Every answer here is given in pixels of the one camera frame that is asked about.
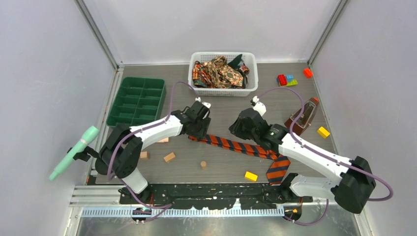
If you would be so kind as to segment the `brown wooden metronome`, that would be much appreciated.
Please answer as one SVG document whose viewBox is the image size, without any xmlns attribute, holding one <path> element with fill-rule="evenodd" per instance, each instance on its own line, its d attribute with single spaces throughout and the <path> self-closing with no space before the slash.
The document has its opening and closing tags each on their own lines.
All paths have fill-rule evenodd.
<svg viewBox="0 0 417 236">
<path fill-rule="evenodd" d="M 303 113 L 293 126 L 294 133 L 300 136 L 311 125 L 319 104 L 320 102 L 317 97 L 311 97 L 304 103 Z"/>
</svg>

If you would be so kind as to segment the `orange navy striped tie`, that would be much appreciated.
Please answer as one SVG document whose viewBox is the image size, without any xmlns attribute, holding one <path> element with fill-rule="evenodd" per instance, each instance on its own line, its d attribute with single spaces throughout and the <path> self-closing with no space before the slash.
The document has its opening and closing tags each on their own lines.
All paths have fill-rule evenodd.
<svg viewBox="0 0 417 236">
<path fill-rule="evenodd" d="M 272 150 L 263 149 L 259 145 L 240 143 L 210 134 L 207 134 L 202 139 L 196 138 L 194 136 L 188 136 L 188 138 L 195 142 L 206 143 L 234 152 L 272 160 L 273 163 L 266 172 L 266 177 L 270 185 L 281 184 L 291 164 L 288 157 L 282 154 L 278 154 Z"/>
</svg>

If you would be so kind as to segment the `white plastic basket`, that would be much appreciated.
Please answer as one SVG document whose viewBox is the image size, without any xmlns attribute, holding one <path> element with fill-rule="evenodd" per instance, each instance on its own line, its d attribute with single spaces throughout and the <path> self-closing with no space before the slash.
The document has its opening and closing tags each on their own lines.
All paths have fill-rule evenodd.
<svg viewBox="0 0 417 236">
<path fill-rule="evenodd" d="M 201 96 L 248 96 L 258 88 L 255 56 L 248 52 L 195 52 L 188 83 Z"/>
</svg>

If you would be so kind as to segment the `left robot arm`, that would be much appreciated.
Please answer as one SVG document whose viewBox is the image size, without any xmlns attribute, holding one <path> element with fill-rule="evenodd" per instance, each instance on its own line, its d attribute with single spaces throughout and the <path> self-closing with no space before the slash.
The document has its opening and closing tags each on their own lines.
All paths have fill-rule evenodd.
<svg viewBox="0 0 417 236">
<path fill-rule="evenodd" d="M 98 153 L 96 171 L 121 179 L 132 190 L 133 199 L 140 204 L 146 203 L 151 191 L 137 167 L 141 151 L 169 137 L 204 138 L 211 121 L 210 108 L 210 103 L 195 101 L 191 107 L 172 111 L 166 117 L 145 125 L 116 126 Z"/>
</svg>

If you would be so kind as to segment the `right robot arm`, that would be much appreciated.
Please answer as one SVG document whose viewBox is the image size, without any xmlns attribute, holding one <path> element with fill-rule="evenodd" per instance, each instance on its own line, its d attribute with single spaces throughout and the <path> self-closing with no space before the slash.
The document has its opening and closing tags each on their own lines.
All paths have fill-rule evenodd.
<svg viewBox="0 0 417 236">
<path fill-rule="evenodd" d="M 323 177 L 305 177 L 289 173 L 278 186 L 281 197 L 293 202 L 298 197 L 335 200 L 343 209 L 359 214 L 376 187 L 374 178 L 362 174 L 370 171 L 367 160 L 335 155 L 308 142 L 280 124 L 268 124 L 253 108 L 239 114 L 229 127 L 234 136 L 252 140 L 265 150 L 295 159 L 321 173 Z"/>
</svg>

